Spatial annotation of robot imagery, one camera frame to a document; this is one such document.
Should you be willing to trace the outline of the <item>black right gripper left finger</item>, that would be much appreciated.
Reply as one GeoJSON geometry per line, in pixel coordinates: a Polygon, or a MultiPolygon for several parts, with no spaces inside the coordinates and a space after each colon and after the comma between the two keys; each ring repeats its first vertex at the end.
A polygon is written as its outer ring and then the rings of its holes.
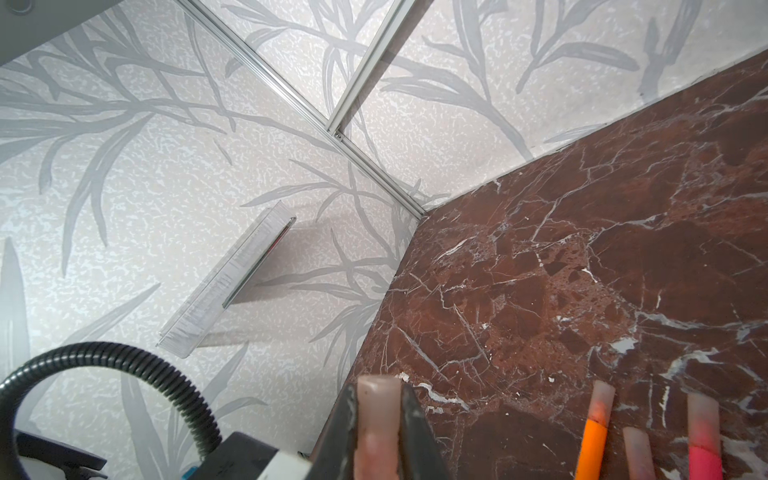
{"type": "Polygon", "coordinates": [[[357,448],[359,408],[357,387],[346,385],[327,422],[307,480],[352,480],[357,448]]]}

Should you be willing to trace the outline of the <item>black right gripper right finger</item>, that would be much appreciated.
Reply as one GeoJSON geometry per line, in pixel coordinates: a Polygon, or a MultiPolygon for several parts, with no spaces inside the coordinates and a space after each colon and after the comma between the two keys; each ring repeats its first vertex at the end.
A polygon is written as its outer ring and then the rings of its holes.
{"type": "Polygon", "coordinates": [[[402,385],[399,432],[400,478],[449,479],[450,472],[414,389],[402,385]]]}

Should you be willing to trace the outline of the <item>pink pen cap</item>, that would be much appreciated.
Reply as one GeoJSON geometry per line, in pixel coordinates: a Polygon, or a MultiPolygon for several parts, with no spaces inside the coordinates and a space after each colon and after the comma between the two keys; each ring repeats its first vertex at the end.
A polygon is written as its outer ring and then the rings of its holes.
{"type": "Polygon", "coordinates": [[[365,375],[357,379],[355,480],[398,479],[402,381],[365,375]]]}

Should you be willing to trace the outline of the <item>orange pen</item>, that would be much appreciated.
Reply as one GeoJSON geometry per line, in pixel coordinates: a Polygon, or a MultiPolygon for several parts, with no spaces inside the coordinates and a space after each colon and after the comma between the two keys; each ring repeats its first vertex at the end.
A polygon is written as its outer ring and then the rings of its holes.
{"type": "Polygon", "coordinates": [[[575,480],[597,480],[600,477],[615,388],[596,380],[587,413],[575,469],[575,480]]]}

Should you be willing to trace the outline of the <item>purple marker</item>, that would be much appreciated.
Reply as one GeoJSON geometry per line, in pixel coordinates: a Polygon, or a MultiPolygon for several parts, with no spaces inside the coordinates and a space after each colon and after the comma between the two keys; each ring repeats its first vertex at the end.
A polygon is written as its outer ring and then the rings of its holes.
{"type": "Polygon", "coordinates": [[[630,480],[655,480],[655,469],[648,434],[635,427],[622,430],[630,480]]]}

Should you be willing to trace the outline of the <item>thick pink marker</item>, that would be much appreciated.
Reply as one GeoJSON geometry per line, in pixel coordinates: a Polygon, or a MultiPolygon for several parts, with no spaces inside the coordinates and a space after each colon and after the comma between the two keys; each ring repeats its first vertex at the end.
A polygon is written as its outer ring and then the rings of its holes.
{"type": "Polygon", "coordinates": [[[690,480],[722,480],[723,466],[718,402],[706,395],[687,395],[690,480]]]}

